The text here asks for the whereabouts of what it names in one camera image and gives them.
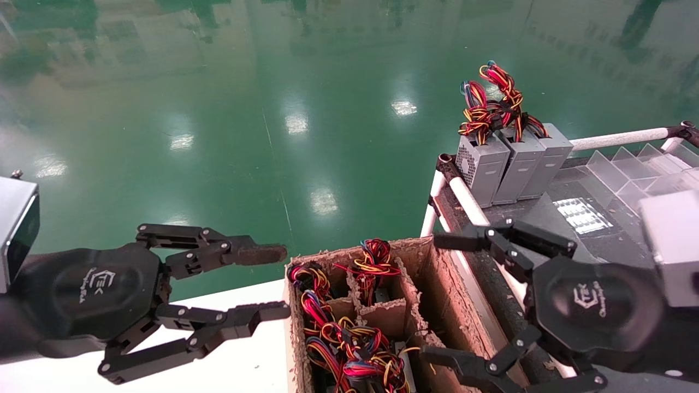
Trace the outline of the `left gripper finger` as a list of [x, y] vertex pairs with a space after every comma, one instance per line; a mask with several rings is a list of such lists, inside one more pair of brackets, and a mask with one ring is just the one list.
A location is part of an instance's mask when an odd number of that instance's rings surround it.
[[285, 245], [261, 245], [249, 235], [226, 236], [210, 227], [143, 224], [138, 227], [137, 241], [147, 248], [176, 249], [164, 262], [165, 270], [174, 279], [229, 265], [276, 264], [288, 256]]

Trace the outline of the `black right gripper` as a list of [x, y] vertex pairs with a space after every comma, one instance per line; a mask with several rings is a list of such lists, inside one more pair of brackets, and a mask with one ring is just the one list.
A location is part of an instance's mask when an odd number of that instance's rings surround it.
[[[515, 383], [507, 373], [542, 338], [542, 348], [567, 365], [584, 359], [624, 373], [697, 377], [697, 308], [670, 306], [651, 269], [574, 261], [577, 242], [512, 219], [435, 234], [434, 246], [489, 252], [513, 278], [529, 284], [528, 318], [542, 330], [527, 326], [490, 360], [462, 350], [421, 347], [422, 360], [451, 368], [462, 386], [482, 392], [601, 392], [607, 387], [607, 379], [585, 361], [574, 363], [575, 377]], [[517, 247], [550, 260], [535, 267]]]

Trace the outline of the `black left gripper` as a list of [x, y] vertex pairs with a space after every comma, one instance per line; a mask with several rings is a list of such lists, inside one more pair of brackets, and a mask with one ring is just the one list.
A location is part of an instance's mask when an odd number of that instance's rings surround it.
[[[218, 311], [163, 304], [169, 295], [160, 258], [141, 243], [31, 255], [11, 284], [11, 356], [72, 358], [108, 345], [98, 374], [122, 385], [202, 360], [291, 315], [284, 301]], [[132, 351], [160, 326], [191, 335]]]

